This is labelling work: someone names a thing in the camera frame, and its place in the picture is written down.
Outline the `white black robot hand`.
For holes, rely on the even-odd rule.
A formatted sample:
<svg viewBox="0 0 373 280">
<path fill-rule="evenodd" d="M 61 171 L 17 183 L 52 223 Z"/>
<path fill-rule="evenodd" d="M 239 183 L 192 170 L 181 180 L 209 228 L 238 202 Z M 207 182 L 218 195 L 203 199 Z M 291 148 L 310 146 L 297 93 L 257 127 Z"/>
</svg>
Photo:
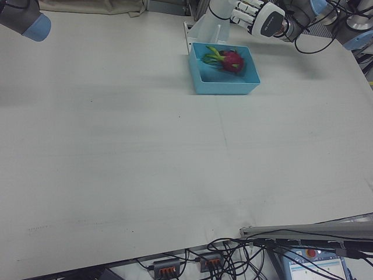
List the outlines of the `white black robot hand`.
<svg viewBox="0 0 373 280">
<path fill-rule="evenodd" d="M 254 37 L 271 38 L 281 31 L 285 11 L 268 1 L 234 1 L 231 21 Z"/>
</svg>

